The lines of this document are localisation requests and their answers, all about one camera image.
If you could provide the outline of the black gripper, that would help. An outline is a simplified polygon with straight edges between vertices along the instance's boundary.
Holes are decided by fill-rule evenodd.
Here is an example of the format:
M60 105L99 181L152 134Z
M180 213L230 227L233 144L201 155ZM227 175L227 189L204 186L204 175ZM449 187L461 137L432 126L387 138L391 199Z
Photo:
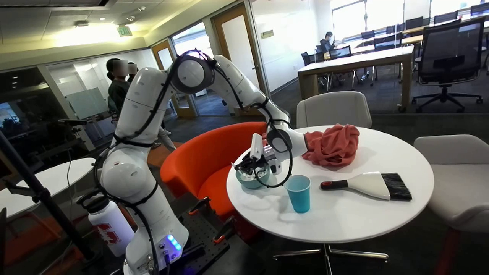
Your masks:
M274 160L276 151L271 146L265 146L259 157L245 152L241 160L233 164L233 169L251 175L256 170L270 167Z

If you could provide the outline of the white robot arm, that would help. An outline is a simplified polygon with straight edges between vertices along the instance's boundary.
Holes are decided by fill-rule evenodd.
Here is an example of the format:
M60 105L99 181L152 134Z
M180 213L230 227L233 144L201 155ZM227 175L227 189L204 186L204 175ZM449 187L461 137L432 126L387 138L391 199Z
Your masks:
M189 230L175 216L151 173L149 146L163 134L161 120L175 93L215 89L225 103L256 108L265 118L265 141L251 143L244 167L276 167L306 151L303 134L288 115L225 56L196 48L180 54L169 68L140 68L128 85L111 143L94 166L105 195L123 204L135 221L125 247L123 275L154 275L181 256Z

